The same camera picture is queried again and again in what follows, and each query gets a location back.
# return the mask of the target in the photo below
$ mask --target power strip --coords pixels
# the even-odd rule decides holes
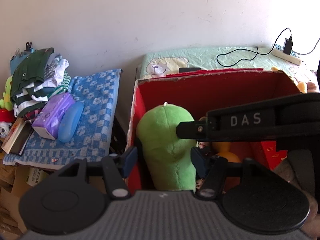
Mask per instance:
[[[283,53],[283,48],[277,44],[275,45],[275,48],[272,50],[271,54],[273,56],[290,61],[293,64],[298,65],[298,66],[300,66],[302,63],[302,59],[299,58],[299,56],[295,52],[291,51],[290,55],[285,54],[285,53]]]

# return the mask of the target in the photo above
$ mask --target screw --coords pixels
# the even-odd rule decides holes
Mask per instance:
[[[216,192],[212,188],[204,188],[199,193],[202,197],[213,197]]]

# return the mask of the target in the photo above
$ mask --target blue checkered towel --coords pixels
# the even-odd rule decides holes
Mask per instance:
[[[30,136],[21,156],[8,154],[3,163],[20,163],[39,168],[59,169],[75,159],[100,161],[108,155],[118,97],[120,69],[71,80],[68,92],[84,103],[76,132],[68,143]]]

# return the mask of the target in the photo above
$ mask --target bed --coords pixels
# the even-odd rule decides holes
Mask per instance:
[[[68,88],[84,110],[75,135],[68,143],[41,138],[35,131],[21,156],[5,155],[3,164],[16,163],[43,169],[60,169],[75,159],[100,161],[108,155],[117,104],[121,69],[87,77],[74,77]]]
[[[149,79],[161,76],[165,73],[166,65],[174,65],[176,67],[199,67],[205,70],[225,69],[217,62],[217,55],[232,51],[232,47],[220,48],[194,48],[194,49],[176,49],[167,50],[156,53],[148,53],[143,58],[140,68],[140,79]],[[251,49],[256,51],[256,48],[242,47],[242,49]],[[259,48],[260,53],[266,53],[269,50]],[[252,58],[254,53],[248,51],[236,51],[226,56],[220,56],[219,61],[223,65],[232,65],[241,58]],[[239,64],[232,68],[263,68],[271,70],[272,66],[276,66],[283,70],[288,76],[295,77],[298,81],[313,82],[317,84],[317,79],[313,73],[306,68],[302,63],[301,66],[292,64],[286,60],[268,55],[257,55],[252,61],[242,60]]]

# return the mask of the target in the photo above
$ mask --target purple tissue box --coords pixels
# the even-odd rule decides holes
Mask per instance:
[[[55,140],[58,130],[68,108],[75,103],[72,95],[63,93],[55,95],[44,106],[32,124],[32,128],[43,138]]]

